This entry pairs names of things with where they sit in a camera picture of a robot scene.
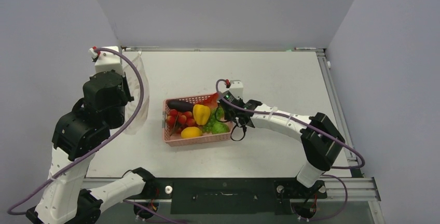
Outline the clear zip top bag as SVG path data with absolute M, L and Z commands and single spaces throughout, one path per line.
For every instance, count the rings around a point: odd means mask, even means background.
M 143 86 L 142 87 L 140 86 L 137 76 L 135 75 L 133 69 L 129 65 L 126 65 L 123 68 L 123 71 L 126 73 L 130 93 L 134 97 L 134 101 L 128 103 L 125 107 L 125 118 L 127 120 L 135 112 L 135 109 L 139 102 L 141 88 L 143 88 L 144 90 L 143 103 L 138 114 L 131 122 L 131 124 L 123 131 L 123 133 L 126 135 L 135 135 L 147 120 L 150 97 L 149 97 L 149 83 L 146 76 L 144 63 L 142 60 L 142 51 L 138 51 L 136 53 L 136 56 L 130 58 L 130 61 L 133 63 L 133 65 L 136 67 L 137 71 L 141 75 Z

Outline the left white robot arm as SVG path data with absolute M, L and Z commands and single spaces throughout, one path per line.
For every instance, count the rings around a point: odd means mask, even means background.
M 154 193 L 154 176 L 141 167 L 105 186 L 82 188 L 93 149 L 124 124 L 125 106 L 133 100 L 126 78 L 115 71 L 91 76 L 82 90 L 83 97 L 56 124 L 50 184 L 40 202 L 26 212 L 32 223 L 95 223 L 122 200 Z

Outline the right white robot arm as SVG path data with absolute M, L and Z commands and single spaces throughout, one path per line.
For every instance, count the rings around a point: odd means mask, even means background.
M 323 113 L 293 115 L 260 101 L 244 102 L 230 91 L 226 91 L 218 102 L 224 110 L 224 118 L 239 127 L 271 130 L 302 144 L 306 161 L 293 183 L 293 190 L 300 197 L 314 190 L 315 183 L 332 168 L 345 144 L 336 126 Z

